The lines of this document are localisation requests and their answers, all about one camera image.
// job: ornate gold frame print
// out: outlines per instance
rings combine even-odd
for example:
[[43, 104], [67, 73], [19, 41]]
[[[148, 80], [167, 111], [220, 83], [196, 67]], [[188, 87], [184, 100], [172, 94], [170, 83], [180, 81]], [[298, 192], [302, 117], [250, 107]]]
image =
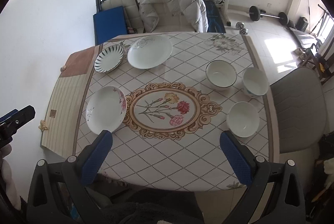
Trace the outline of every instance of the ornate gold frame print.
[[123, 123], [143, 138], [180, 140], [211, 122], [222, 108], [182, 83], [148, 84], [126, 96]]

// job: white bowl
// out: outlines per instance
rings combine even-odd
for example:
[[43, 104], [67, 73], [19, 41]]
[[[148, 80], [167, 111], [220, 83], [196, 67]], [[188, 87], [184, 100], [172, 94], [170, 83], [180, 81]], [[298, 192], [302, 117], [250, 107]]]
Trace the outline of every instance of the white bowl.
[[105, 86], [95, 92], [86, 108], [86, 121], [92, 132], [116, 130], [126, 114], [126, 98], [117, 87]]
[[232, 106], [226, 122], [236, 136], [249, 137], [257, 131], [260, 117], [252, 104], [241, 101]]
[[210, 62], [206, 67], [205, 74], [211, 86], [216, 90], [226, 90], [237, 80], [235, 68], [222, 60]]
[[263, 96], [268, 92], [269, 81], [264, 72], [254, 67], [249, 67], [243, 73], [243, 86], [243, 92], [254, 98]]
[[171, 55], [173, 44], [164, 35], [149, 35], [138, 39], [128, 51], [128, 62], [137, 69], [151, 69]]

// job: sunlight on floor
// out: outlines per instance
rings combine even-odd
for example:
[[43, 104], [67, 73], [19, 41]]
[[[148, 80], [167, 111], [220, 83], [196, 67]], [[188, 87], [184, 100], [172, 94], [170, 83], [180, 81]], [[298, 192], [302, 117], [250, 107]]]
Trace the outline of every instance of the sunlight on floor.
[[264, 42], [275, 64], [294, 60], [291, 52], [296, 49], [296, 45], [291, 39], [270, 38]]
[[284, 71], [287, 71], [287, 70], [296, 69], [297, 67], [298, 66], [297, 66], [296, 62], [289, 63], [289, 64], [284, 64], [284, 65], [279, 65], [277, 67], [277, 72], [281, 73], [281, 72], [284, 72]]

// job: dumbbell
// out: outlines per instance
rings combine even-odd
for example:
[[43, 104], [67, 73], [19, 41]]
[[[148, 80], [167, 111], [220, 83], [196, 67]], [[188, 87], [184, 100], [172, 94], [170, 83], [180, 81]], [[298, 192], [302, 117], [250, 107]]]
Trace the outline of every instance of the dumbbell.
[[285, 12], [280, 12], [278, 16], [272, 16], [272, 15], [267, 15], [264, 10], [260, 10], [256, 6], [251, 6], [249, 9], [249, 17], [253, 21], [258, 21], [261, 17], [272, 17], [272, 18], [278, 18], [279, 22], [283, 26], [287, 26], [289, 23], [289, 18]]
[[239, 34], [241, 35], [248, 35], [248, 29], [245, 28], [245, 23], [237, 22], [235, 27], [239, 30]]

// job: blue gripper pad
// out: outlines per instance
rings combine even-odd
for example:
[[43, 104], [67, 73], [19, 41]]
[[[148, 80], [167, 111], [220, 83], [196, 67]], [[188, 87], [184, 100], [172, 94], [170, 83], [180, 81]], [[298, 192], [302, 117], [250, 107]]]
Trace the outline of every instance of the blue gripper pad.
[[238, 180], [243, 185], [252, 184], [252, 169], [243, 157], [237, 146], [227, 136], [226, 132], [220, 134], [220, 148], [224, 152]]
[[111, 132], [104, 130], [100, 135], [103, 136], [98, 136], [91, 145], [85, 147], [87, 148], [91, 146], [92, 151], [87, 155], [87, 160], [84, 162], [81, 169], [80, 181], [84, 186], [93, 182], [99, 168], [113, 145], [113, 136]]
[[4, 115], [3, 117], [0, 117], [0, 122], [5, 121], [7, 118], [11, 117], [13, 114], [17, 113], [18, 110], [14, 109], [13, 111], [10, 111], [8, 114]]

